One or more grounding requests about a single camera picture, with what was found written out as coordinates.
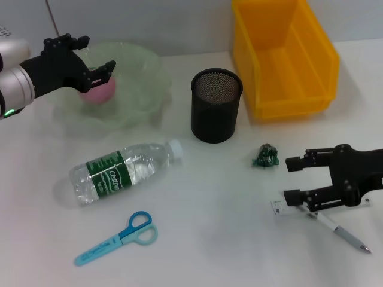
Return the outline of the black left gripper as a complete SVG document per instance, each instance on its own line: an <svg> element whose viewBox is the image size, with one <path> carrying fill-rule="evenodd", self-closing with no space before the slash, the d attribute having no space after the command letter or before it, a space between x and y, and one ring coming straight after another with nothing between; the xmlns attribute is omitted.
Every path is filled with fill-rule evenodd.
<svg viewBox="0 0 383 287"><path fill-rule="evenodd" d="M68 33L54 39L47 38L39 56L20 64L32 80L35 97L62 87L86 93L109 82L116 66L114 60L91 71L74 53L74 50L86 48L89 41L88 36L74 38Z"/></svg>

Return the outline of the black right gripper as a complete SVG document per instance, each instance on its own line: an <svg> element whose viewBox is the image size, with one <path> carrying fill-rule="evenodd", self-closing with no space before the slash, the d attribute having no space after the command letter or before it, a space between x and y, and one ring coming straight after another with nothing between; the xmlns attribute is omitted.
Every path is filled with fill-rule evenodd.
<svg viewBox="0 0 383 287"><path fill-rule="evenodd" d="M358 206L370 191L382 189L382 150L357 151L348 144L335 148L307 149L302 158L285 160L289 172L329 167L333 186L314 190L283 191L288 206L306 203L310 212L338 206Z"/></svg>

